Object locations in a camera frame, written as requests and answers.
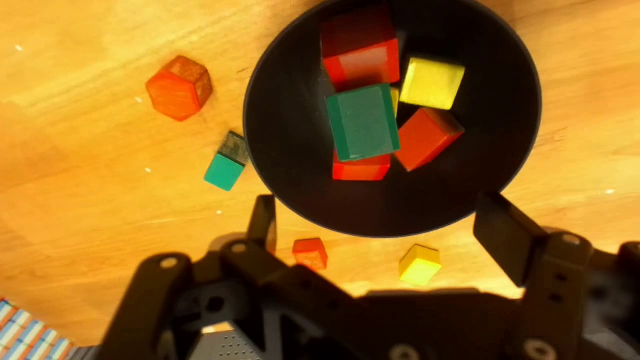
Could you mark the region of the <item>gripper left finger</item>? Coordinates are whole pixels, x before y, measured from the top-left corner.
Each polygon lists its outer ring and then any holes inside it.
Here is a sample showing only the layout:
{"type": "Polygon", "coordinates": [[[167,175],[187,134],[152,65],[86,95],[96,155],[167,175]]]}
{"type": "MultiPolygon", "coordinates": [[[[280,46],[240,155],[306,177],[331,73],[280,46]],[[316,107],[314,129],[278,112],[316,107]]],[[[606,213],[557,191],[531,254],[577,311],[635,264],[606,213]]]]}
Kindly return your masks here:
{"type": "Polygon", "coordinates": [[[97,360],[189,360],[202,330],[230,323],[261,360],[368,360],[368,311],[343,290],[270,253],[275,199],[256,199],[246,235],[200,260],[141,262],[97,360]]]}

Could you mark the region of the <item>striped cloth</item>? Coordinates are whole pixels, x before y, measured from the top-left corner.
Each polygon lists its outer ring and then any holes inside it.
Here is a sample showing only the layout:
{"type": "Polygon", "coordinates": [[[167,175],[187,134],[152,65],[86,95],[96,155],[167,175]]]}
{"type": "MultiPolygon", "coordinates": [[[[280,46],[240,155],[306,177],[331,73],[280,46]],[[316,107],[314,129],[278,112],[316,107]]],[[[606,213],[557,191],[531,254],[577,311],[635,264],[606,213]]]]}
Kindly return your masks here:
{"type": "Polygon", "coordinates": [[[0,360],[65,360],[74,344],[0,296],[0,360]]]}

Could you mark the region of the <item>small red block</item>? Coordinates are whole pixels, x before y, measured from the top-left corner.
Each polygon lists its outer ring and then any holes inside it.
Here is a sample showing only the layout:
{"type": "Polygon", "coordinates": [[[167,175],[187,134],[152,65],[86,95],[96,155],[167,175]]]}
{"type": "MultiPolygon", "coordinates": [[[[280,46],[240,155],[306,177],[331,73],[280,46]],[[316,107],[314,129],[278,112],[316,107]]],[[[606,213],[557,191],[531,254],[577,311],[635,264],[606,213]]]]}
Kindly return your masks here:
{"type": "Polygon", "coordinates": [[[329,256],[320,238],[295,240],[292,254],[295,264],[304,265],[313,271],[324,271],[328,267],[329,256]]]}

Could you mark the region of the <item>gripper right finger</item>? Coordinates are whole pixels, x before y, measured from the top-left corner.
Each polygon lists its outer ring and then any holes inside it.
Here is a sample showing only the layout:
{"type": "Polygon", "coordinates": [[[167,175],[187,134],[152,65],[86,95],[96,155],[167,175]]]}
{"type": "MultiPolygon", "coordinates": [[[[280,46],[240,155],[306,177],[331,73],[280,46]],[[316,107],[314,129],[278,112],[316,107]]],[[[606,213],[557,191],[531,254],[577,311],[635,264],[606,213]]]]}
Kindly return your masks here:
{"type": "Polygon", "coordinates": [[[519,288],[508,360],[640,360],[640,241],[617,253],[542,228],[500,193],[478,196],[473,235],[519,288]]]}

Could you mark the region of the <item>small yellow block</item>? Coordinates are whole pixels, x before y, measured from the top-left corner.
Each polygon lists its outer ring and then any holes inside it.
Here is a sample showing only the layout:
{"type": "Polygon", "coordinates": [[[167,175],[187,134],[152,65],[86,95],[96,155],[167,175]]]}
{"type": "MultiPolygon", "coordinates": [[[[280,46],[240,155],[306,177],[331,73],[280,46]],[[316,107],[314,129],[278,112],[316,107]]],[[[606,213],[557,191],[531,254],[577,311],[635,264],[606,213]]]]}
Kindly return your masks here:
{"type": "Polygon", "coordinates": [[[441,252],[437,249],[414,244],[398,264],[402,282],[424,287],[441,270],[441,252]]]}

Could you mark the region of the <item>black bowl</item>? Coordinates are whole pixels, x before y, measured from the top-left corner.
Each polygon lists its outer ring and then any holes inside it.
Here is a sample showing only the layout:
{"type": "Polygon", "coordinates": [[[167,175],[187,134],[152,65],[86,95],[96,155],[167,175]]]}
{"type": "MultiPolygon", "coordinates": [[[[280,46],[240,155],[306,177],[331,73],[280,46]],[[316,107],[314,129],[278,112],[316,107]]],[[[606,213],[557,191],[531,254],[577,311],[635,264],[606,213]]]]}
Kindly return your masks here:
{"type": "Polygon", "coordinates": [[[332,231],[388,239],[450,226],[473,214],[479,193],[503,191],[533,150],[542,104],[530,51],[480,2],[326,0],[266,48],[247,87],[243,130],[254,168],[286,207],[332,231]],[[451,109],[465,132],[414,171],[393,160],[380,181],[333,180],[320,23],[377,3],[390,8],[403,67],[409,56],[465,66],[451,109]]]}

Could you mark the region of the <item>small green block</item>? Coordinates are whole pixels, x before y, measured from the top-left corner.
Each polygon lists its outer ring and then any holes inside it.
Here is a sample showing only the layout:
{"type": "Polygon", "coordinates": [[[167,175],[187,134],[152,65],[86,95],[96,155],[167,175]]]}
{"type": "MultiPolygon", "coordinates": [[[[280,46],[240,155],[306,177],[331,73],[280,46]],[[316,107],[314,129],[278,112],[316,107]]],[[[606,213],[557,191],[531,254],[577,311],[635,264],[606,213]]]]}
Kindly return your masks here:
{"type": "Polygon", "coordinates": [[[249,162],[249,148],[245,138],[230,130],[206,169],[204,180],[230,192],[249,162]]]}

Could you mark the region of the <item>large green block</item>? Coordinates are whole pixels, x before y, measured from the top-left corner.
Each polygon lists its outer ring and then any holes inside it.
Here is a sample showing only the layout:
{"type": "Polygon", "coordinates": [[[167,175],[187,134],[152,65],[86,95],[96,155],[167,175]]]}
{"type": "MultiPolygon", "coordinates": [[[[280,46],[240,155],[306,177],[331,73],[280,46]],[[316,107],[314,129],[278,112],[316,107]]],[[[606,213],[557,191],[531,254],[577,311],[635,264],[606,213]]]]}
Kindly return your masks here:
{"type": "Polygon", "coordinates": [[[341,162],[390,155],[401,148],[389,83],[326,98],[334,149],[341,162]]]}

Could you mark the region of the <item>large yellow block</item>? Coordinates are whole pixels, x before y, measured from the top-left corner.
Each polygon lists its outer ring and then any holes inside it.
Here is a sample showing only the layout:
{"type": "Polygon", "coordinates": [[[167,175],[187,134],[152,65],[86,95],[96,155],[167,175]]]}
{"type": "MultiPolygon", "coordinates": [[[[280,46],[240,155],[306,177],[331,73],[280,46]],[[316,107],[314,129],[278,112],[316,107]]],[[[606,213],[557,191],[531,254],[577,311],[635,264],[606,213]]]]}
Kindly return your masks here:
{"type": "Polygon", "coordinates": [[[402,103],[451,110],[466,68],[460,64],[411,57],[400,91],[402,103]]]}

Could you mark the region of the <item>orange-red block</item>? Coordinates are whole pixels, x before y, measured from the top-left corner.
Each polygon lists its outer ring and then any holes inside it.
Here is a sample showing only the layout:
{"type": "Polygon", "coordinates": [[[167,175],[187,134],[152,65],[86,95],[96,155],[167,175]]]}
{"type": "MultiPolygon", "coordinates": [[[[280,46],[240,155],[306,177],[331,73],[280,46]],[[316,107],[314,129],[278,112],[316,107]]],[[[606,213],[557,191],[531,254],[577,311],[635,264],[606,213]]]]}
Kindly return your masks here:
{"type": "Polygon", "coordinates": [[[423,107],[398,130],[400,150],[394,155],[406,171],[412,172],[438,157],[464,132],[449,112],[423,107]]]}

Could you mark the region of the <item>large red block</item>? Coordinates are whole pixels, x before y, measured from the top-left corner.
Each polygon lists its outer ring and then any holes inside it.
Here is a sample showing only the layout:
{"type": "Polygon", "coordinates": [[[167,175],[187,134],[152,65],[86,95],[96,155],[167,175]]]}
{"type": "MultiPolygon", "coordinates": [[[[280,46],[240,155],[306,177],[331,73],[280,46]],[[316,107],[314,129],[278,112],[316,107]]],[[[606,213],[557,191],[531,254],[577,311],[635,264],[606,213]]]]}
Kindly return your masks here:
{"type": "Polygon", "coordinates": [[[401,78],[399,41],[387,5],[361,7],[320,25],[323,66],[334,91],[401,78]]]}

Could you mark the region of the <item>orange hexagonal block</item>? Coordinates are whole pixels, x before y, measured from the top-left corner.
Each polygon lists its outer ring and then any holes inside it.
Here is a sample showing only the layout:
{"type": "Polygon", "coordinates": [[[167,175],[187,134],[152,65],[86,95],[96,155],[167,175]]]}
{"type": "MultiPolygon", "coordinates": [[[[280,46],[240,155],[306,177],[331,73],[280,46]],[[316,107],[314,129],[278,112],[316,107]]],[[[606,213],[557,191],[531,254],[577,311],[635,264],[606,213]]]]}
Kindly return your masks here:
{"type": "Polygon", "coordinates": [[[213,94],[208,69],[184,55],[165,64],[145,88],[153,109],[178,122],[198,114],[213,94]]]}

